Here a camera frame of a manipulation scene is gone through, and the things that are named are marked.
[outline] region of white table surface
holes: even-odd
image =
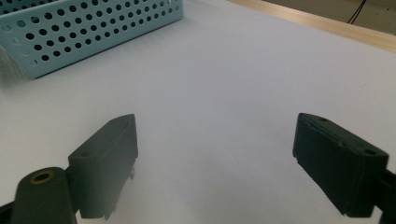
[[[390,154],[396,55],[234,5],[185,18],[33,81],[2,74],[0,204],[110,119],[136,115],[139,158],[108,222],[377,223],[342,217],[291,155],[297,115],[320,115]]]

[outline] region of perforated plastic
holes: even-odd
[[[182,16],[182,0],[0,0],[0,47],[41,77]]]

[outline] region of plastic basket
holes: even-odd
[[[0,0],[0,47],[29,77],[165,26],[182,0]]]

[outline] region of screw hole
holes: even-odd
[[[30,183],[33,185],[39,185],[48,182],[53,178],[53,172],[51,170],[40,172],[32,178],[30,178]]]

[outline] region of black cable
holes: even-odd
[[[352,17],[349,19],[347,23],[353,24],[355,20],[358,18],[359,14],[361,14],[361,10],[364,7],[364,4],[366,3],[367,0],[363,0],[361,4],[359,5],[358,9],[356,9],[355,13],[353,13]]]

